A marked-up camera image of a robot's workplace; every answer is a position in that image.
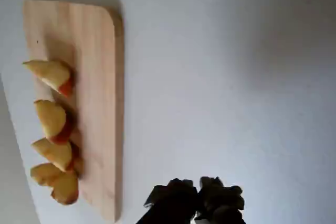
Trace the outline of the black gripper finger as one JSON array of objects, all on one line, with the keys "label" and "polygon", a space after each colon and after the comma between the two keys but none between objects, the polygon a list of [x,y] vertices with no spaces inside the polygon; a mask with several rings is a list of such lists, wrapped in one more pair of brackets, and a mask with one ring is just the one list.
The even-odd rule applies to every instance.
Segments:
[{"label": "black gripper finger", "polygon": [[197,189],[193,181],[175,178],[167,185],[153,187],[144,203],[148,210],[137,224],[190,223],[197,205]]},{"label": "black gripper finger", "polygon": [[245,201],[241,187],[224,186],[219,177],[200,178],[198,198],[200,206],[196,221],[200,223],[244,223],[242,211]]}]

